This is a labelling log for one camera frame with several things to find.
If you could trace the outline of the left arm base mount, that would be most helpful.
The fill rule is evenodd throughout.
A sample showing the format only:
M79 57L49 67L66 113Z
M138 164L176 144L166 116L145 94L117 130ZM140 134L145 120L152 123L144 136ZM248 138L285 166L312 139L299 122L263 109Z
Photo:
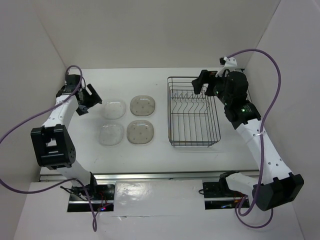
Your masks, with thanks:
M89 191L89 198L92 208L95 212L113 212L115 198L115 184L98 184L94 193ZM68 213L83 213L90 212L88 198L85 192L77 191L75 187L63 187L62 190L69 194Z

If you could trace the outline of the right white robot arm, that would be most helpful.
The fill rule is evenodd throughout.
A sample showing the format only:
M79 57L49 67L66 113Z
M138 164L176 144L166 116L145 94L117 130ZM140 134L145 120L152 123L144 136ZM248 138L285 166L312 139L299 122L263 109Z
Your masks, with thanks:
M192 82L196 95L204 84L205 95L217 97L224 105L226 118L240 134L248 146L259 169L257 179L239 171L229 171L220 175L218 190L223 196L234 191L252 197L251 205L262 211L292 202L305 181L301 174L294 174L277 152L265 130L264 117L255 105L247 99L249 87L247 78L240 71L202 70Z

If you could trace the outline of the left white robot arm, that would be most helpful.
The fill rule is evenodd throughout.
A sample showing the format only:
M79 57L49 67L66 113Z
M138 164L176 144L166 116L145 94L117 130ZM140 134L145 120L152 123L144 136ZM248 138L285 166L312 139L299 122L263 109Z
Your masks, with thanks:
M99 187L93 173L77 161L76 147L68 128L75 113L79 116L87 114L89 108L103 101L91 84L72 95L75 88L75 85L66 85L58 91L55 109L41 127L31 130L30 136L38 165L73 179L73 188L92 200L97 197Z

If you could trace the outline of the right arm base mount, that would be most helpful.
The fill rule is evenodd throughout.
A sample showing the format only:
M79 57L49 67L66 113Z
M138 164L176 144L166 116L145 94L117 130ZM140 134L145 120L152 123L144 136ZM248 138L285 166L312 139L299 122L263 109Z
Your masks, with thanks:
M204 197L205 210L234 209L241 202L244 195L240 192L230 190L227 186L226 177L238 171L222 173L218 181L207 181L202 183L202 189L198 193Z

